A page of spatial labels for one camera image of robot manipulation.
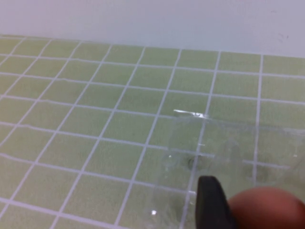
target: clear plastic sheet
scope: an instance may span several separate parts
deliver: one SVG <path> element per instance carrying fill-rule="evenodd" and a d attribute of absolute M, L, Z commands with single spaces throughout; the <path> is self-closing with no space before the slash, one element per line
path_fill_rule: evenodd
<path fill-rule="evenodd" d="M 168 150 L 143 213 L 146 229 L 194 229 L 197 180 L 213 175 L 227 198 L 255 186 L 305 200 L 305 132 L 214 120 L 175 110 Z"/>

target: grid pattern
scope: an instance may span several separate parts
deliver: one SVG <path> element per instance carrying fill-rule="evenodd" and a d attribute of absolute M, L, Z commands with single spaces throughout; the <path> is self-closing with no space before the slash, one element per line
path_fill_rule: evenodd
<path fill-rule="evenodd" d="M 0 171 L 12 175 L 0 177 L 0 225 L 18 227 L 12 212 L 19 212 L 43 219 L 23 222 L 32 228 L 136 227 L 173 109 L 304 129 L 303 61 L 2 35 Z M 198 148 L 184 153 L 198 155 L 204 128 Z M 265 160 L 259 139 L 257 131 L 244 160 L 255 181 L 262 168 L 288 168 Z M 186 195 L 181 227 L 193 179 L 163 187 Z"/>

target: green tile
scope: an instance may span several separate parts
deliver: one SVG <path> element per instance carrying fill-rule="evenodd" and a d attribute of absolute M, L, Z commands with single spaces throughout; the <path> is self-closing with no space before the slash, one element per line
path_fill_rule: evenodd
<path fill-rule="evenodd" d="M 212 80 L 213 73 L 177 69 L 170 89 L 209 93 Z"/>
<path fill-rule="evenodd" d="M 194 155 L 190 155 L 186 157 L 185 159 L 188 159 L 188 161 L 184 164 L 187 165 L 188 169 L 193 168 L 193 163 L 195 160 Z M 220 171 L 213 171 L 213 173 L 210 171 L 211 166 L 214 165 L 214 158 L 210 156 L 198 156 L 197 158 L 197 167 L 194 172 L 194 178 L 193 178 L 193 185 L 191 188 L 191 191 L 196 192 L 197 191 L 197 185 L 198 185 L 198 179 L 202 175 L 212 175 L 214 176 L 216 173 L 219 173 Z"/>
<path fill-rule="evenodd" d="M 301 163 L 296 169 L 294 170 L 284 170 L 280 171 L 279 169 L 276 171 L 274 169 L 273 174 L 276 174 L 274 176 L 275 178 L 281 177 L 281 175 L 284 175 L 285 178 L 281 180 L 281 182 L 278 181 L 278 179 L 275 179 L 277 181 L 276 187 L 281 188 L 283 190 L 286 190 L 299 198 L 301 201 L 305 201 L 305 194 L 304 194 L 304 184 L 302 182 L 303 180 L 303 173 L 304 170 L 304 164 Z"/>
<path fill-rule="evenodd" d="M 73 104 L 85 86 L 85 83 L 74 83 L 64 80 L 54 81 L 41 99 Z"/>
<path fill-rule="evenodd" d="M 214 69 L 218 52 L 182 50 L 179 67 Z"/>
<path fill-rule="evenodd" d="M 274 186 L 286 172 L 286 169 L 257 165 L 256 181 L 261 186 Z"/>
<path fill-rule="evenodd" d="M 12 129 L 13 127 L 9 125 L 0 125 L 0 142 L 5 139 Z"/>
<path fill-rule="evenodd" d="M 212 97 L 208 115 L 214 119 L 255 124 L 256 101 Z"/>
<path fill-rule="evenodd" d="M 10 54 L 20 41 L 19 39 L 0 39 L 0 53 Z"/>
<path fill-rule="evenodd" d="M 97 67 L 97 63 L 69 61 L 58 78 L 89 81 Z"/>
<path fill-rule="evenodd" d="M 305 150 L 302 136 L 281 131 L 261 129 L 258 139 L 259 162 L 281 166 L 295 164 Z"/>
<path fill-rule="evenodd" d="M 146 48 L 140 64 L 174 66 L 178 49 Z"/>
<path fill-rule="evenodd" d="M 99 136 L 109 115 L 110 112 L 106 111 L 75 107 L 61 127 L 61 130 L 83 135 Z"/>
<path fill-rule="evenodd" d="M 204 113 L 208 96 L 169 92 L 165 98 L 161 114 L 173 115 L 174 109 Z"/>
<path fill-rule="evenodd" d="M 305 79 L 264 76 L 261 97 L 288 101 L 305 101 Z"/>
<path fill-rule="evenodd" d="M 172 69 L 139 67 L 130 85 L 151 88 L 166 88 L 171 77 Z"/>
<path fill-rule="evenodd" d="M 128 45 L 114 45 L 112 46 L 106 61 L 119 63 L 137 63 L 143 47 L 128 46 Z"/>
<path fill-rule="evenodd" d="M 305 59 L 283 56 L 264 56 L 263 73 L 305 75 Z"/>
<path fill-rule="evenodd" d="M 133 185 L 126 207 L 122 213 L 119 225 L 134 229 L 143 229 L 148 223 L 157 228 L 179 228 L 185 196 L 180 193 L 157 189 L 152 197 L 153 189 L 141 185 Z M 162 212 L 154 220 L 149 218 L 152 209 Z"/>
<path fill-rule="evenodd" d="M 43 150 L 52 133 L 19 127 L 0 147 L 7 155 L 35 161 Z"/>
<path fill-rule="evenodd" d="M 56 130 L 70 110 L 70 106 L 38 102 L 22 124 Z"/>
<path fill-rule="evenodd" d="M 86 167 L 86 171 L 131 179 L 142 147 L 101 141 Z"/>
<path fill-rule="evenodd" d="M 149 144 L 155 146 L 168 146 L 173 131 L 173 122 L 174 121 L 171 118 L 158 118 Z"/>
<path fill-rule="evenodd" d="M 17 123 L 29 110 L 33 102 L 3 98 L 0 100 L 0 121 Z"/>
<path fill-rule="evenodd" d="M 33 58 L 11 56 L 0 65 L 0 72 L 22 74 L 34 60 Z"/>
<path fill-rule="evenodd" d="M 246 126 L 210 122 L 205 124 L 201 152 L 222 155 L 237 146 L 241 159 L 253 160 L 254 139 L 254 125 L 247 128 Z"/>
<path fill-rule="evenodd" d="M 49 40 L 48 37 L 37 37 L 37 36 L 29 36 L 28 39 L 32 39 L 32 40 Z"/>
<path fill-rule="evenodd" d="M 70 219 L 59 218 L 55 229 L 106 229 Z"/>
<path fill-rule="evenodd" d="M 5 203 L 0 202 L 0 211 L 2 211 L 2 209 L 4 208 Z"/>
<path fill-rule="evenodd" d="M 4 94 L 16 79 L 14 75 L 0 75 L 0 94 Z"/>
<path fill-rule="evenodd" d="M 184 229 L 193 229 L 195 223 L 196 197 L 190 196 L 189 206 L 186 213 Z"/>
<path fill-rule="evenodd" d="M 8 95 L 38 98 L 47 88 L 51 80 L 22 77 L 8 92 Z"/>
<path fill-rule="evenodd" d="M 65 63 L 62 60 L 38 59 L 26 74 L 54 78 Z"/>
<path fill-rule="evenodd" d="M 258 76 L 218 73 L 213 93 L 257 97 L 257 91 Z"/>
<path fill-rule="evenodd" d="M 30 164 L 1 157 L 0 197 L 9 199 L 13 195 L 29 167 Z"/>
<path fill-rule="evenodd" d="M 296 104 L 261 102 L 260 125 L 305 128 L 305 106 Z"/>
<path fill-rule="evenodd" d="M 51 41 L 43 51 L 42 56 L 68 58 L 77 44 L 78 42 L 71 41 Z"/>
<path fill-rule="evenodd" d="M 123 87 L 91 84 L 86 89 L 78 104 L 114 108 L 122 91 Z"/>
<path fill-rule="evenodd" d="M 0 63 L 6 58 L 6 56 L 0 56 Z"/>
<path fill-rule="evenodd" d="M 81 169 L 94 143 L 94 139 L 57 134 L 39 162 Z"/>
<path fill-rule="evenodd" d="M 77 174 L 35 166 L 14 200 L 58 211 Z"/>
<path fill-rule="evenodd" d="M 126 90 L 118 109 L 144 113 L 157 113 L 164 92 L 129 88 Z"/>
<path fill-rule="evenodd" d="M 153 117 L 114 113 L 104 137 L 145 143 L 153 124 Z"/>
<path fill-rule="evenodd" d="M 48 229 L 55 216 L 10 205 L 0 221 L 1 228 Z"/>
<path fill-rule="evenodd" d="M 159 178 L 158 185 L 187 189 L 191 171 L 187 168 L 185 159 L 188 158 L 189 155 L 176 152 L 175 159 L 182 158 L 183 164 L 165 170 L 165 153 L 166 152 L 163 150 L 148 148 L 145 152 L 136 180 L 154 184 L 157 178 Z"/>
<path fill-rule="evenodd" d="M 72 58 L 89 61 L 101 61 L 109 49 L 108 44 L 82 43 L 76 49 Z"/>
<path fill-rule="evenodd" d="M 261 56 L 256 54 L 222 52 L 218 65 L 219 70 L 239 72 L 259 72 Z"/>
<path fill-rule="evenodd" d="M 126 85 L 133 69 L 133 66 L 104 63 L 96 73 L 93 82 Z"/>
<path fill-rule="evenodd" d="M 254 186 L 252 182 L 252 165 L 243 163 L 241 159 L 236 157 L 230 158 L 227 153 L 216 155 L 214 158 L 206 156 L 200 156 L 198 158 L 192 187 L 193 191 L 197 191 L 197 181 L 202 175 L 213 175 L 217 177 L 222 184 L 227 198 Z"/>
<path fill-rule="evenodd" d="M 38 56 L 43 47 L 48 43 L 44 40 L 24 40 L 13 54 L 26 55 L 26 56 Z"/>
<path fill-rule="evenodd" d="M 202 127 L 202 119 L 181 118 L 174 120 L 168 147 L 196 151 Z"/>
<path fill-rule="evenodd" d="M 106 223 L 114 223 L 127 187 L 128 183 L 82 176 L 64 212 Z"/>

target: black object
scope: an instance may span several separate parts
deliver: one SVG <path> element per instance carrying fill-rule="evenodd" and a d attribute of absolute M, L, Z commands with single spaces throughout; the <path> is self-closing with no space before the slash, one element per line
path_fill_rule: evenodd
<path fill-rule="evenodd" d="M 198 179 L 195 222 L 196 229 L 237 229 L 222 186 L 215 177 Z"/>

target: white wall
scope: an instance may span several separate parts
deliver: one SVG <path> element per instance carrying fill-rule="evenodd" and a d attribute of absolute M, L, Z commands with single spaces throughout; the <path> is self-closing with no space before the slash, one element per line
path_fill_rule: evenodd
<path fill-rule="evenodd" d="M 0 0 L 0 33 L 305 57 L 304 0 Z"/>

